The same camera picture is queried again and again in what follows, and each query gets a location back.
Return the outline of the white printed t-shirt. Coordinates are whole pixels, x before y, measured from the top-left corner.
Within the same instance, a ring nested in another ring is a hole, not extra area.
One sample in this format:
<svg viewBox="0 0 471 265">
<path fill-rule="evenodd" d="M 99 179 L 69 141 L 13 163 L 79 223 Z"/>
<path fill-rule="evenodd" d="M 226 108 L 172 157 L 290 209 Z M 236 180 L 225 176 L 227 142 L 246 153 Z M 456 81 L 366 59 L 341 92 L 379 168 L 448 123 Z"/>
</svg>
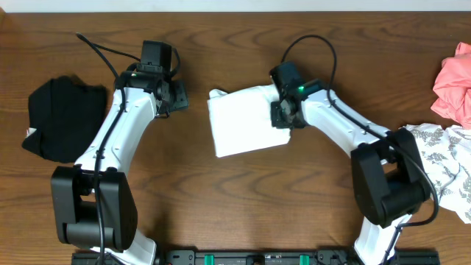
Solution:
<svg viewBox="0 0 471 265">
<path fill-rule="evenodd" d="M 218 158 L 287 144 L 289 129 L 272 126 L 271 103 L 279 100 L 274 85 L 259 85 L 232 93 L 209 92 L 211 132 Z"/>
</svg>

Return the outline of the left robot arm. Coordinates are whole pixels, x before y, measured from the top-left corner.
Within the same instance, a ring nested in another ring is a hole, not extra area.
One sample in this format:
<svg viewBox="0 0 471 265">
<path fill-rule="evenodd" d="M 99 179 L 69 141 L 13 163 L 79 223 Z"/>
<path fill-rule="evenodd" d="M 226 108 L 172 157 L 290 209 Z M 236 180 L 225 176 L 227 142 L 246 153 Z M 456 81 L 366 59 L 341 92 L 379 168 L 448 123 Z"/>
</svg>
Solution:
<svg viewBox="0 0 471 265">
<path fill-rule="evenodd" d="M 57 237 L 91 250 L 85 264 L 158 264 L 157 243 L 138 228 L 127 181 L 148 125 L 188 107 L 184 83 L 175 79 L 177 49 L 145 40 L 141 58 L 115 75 L 112 106 L 95 138 L 72 167 L 58 166 L 51 179 Z"/>
</svg>

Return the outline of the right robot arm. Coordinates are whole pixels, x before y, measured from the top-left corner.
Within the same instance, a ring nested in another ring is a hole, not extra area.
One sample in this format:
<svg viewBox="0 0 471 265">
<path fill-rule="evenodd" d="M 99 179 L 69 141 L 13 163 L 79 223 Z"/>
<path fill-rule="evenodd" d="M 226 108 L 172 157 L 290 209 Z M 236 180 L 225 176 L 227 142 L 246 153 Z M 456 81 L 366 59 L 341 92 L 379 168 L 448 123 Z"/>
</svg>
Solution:
<svg viewBox="0 0 471 265">
<path fill-rule="evenodd" d="M 271 103 L 272 125 L 312 126 L 350 157 L 355 201 L 364 215 L 354 244 L 363 264 L 389 264 L 394 246 L 411 216 L 435 195 L 414 136 L 406 129 L 378 126 L 340 100 L 320 79 L 304 80 L 292 62 L 269 75 L 279 99 Z"/>
</svg>

